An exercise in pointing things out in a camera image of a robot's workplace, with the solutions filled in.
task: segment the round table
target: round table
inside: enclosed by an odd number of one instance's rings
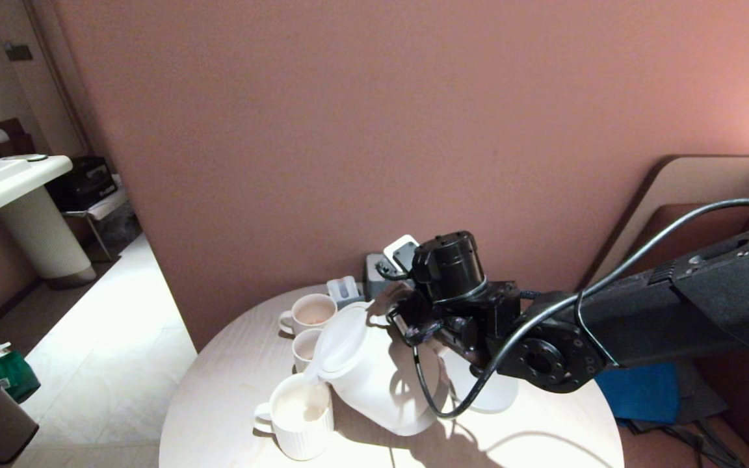
[[[161,434],[161,468],[203,466],[574,466],[624,468],[620,435],[594,382],[558,395],[519,383],[507,411],[467,411],[411,437],[393,435],[333,395],[335,439],[314,460],[287,458],[253,429],[253,409],[291,375],[291,338],[277,319],[324,285],[274,297],[226,326],[184,375]]]

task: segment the white mug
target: white mug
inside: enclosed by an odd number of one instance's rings
[[[253,427],[276,435],[289,458],[315,458],[328,448],[334,431],[331,392],[324,383],[306,382],[302,374],[287,377],[270,394],[270,402],[256,406]]]
[[[289,311],[279,316],[279,329],[291,335],[312,328],[322,328],[337,313],[337,303],[324,294],[300,297]]]
[[[294,352],[294,366],[297,372],[304,371],[314,359],[317,340],[320,339],[321,329],[305,330],[294,338],[291,350]]]

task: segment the green bag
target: green bag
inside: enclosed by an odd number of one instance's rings
[[[25,358],[17,350],[8,350],[8,346],[10,343],[0,344],[0,386],[13,400],[22,403],[39,389],[39,379]]]

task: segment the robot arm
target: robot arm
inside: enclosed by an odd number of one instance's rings
[[[466,231],[406,244],[392,260],[391,272],[403,270],[415,285],[389,312],[408,346],[434,337],[477,374],[501,354],[499,373],[546,391],[577,390],[612,367],[749,346],[749,232],[619,279],[577,303],[570,293],[536,296],[512,281],[488,281]],[[522,310],[521,299],[533,297]],[[568,305],[503,351],[512,333],[560,302]]]

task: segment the blue cloth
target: blue cloth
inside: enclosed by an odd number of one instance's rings
[[[594,379],[615,418],[675,423],[679,398],[674,364],[614,369]]]

